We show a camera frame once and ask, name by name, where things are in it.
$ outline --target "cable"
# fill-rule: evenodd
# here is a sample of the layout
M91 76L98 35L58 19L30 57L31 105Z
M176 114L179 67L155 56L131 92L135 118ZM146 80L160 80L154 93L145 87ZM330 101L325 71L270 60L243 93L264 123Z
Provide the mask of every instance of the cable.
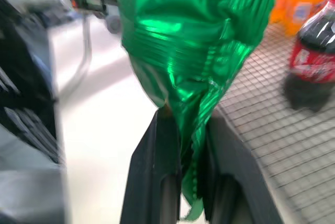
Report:
M73 92L80 86L81 82L88 74L88 70L92 61L92 42L90 32L90 21L88 14L83 16L83 37L84 37L84 57L80 65L78 66L73 77L69 80L66 86L61 90L58 99L62 100L62 103L66 103Z

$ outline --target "white table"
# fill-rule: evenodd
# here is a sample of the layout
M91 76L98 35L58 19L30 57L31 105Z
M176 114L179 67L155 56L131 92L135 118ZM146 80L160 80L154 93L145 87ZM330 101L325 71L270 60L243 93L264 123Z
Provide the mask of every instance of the white table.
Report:
M91 19L89 75L58 108L73 224L119 223L131 155L156 107L134 76L118 36ZM82 23L52 29L56 80L61 89L83 56ZM183 203L182 214L187 213ZM196 222L205 223L203 218Z

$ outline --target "green foil bag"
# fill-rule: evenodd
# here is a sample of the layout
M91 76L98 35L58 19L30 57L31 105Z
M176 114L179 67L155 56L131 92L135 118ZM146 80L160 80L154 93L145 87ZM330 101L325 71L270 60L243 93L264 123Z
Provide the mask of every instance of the green foil bag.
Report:
M261 42L275 0L118 0L122 45L143 89L167 104L181 133L182 191L202 212L197 162L205 125L245 59Z

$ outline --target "cola bottle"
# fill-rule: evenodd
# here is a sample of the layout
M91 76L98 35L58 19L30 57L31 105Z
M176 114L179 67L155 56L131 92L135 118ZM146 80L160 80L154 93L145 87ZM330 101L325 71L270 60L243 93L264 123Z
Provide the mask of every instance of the cola bottle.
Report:
M335 87L335 0L299 31L289 70L284 93L291 107L320 111Z

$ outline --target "wire mesh tray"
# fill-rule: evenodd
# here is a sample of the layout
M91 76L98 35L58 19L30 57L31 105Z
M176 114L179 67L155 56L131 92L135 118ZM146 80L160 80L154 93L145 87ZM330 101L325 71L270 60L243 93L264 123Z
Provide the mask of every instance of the wire mesh tray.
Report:
M269 26L219 107L304 223L335 223L335 97L320 112L283 96L293 39Z

